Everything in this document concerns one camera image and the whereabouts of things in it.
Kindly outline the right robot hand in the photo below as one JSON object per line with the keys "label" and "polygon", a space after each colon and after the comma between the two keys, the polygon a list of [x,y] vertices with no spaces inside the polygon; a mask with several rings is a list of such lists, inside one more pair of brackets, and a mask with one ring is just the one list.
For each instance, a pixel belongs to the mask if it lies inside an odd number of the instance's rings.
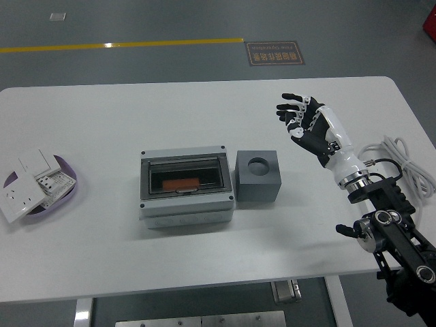
{"label": "right robot hand", "polygon": [[284,93],[276,115],[285,123],[290,139],[314,154],[333,173],[340,188],[367,173],[354,154],[354,145],[332,108],[314,97]]}

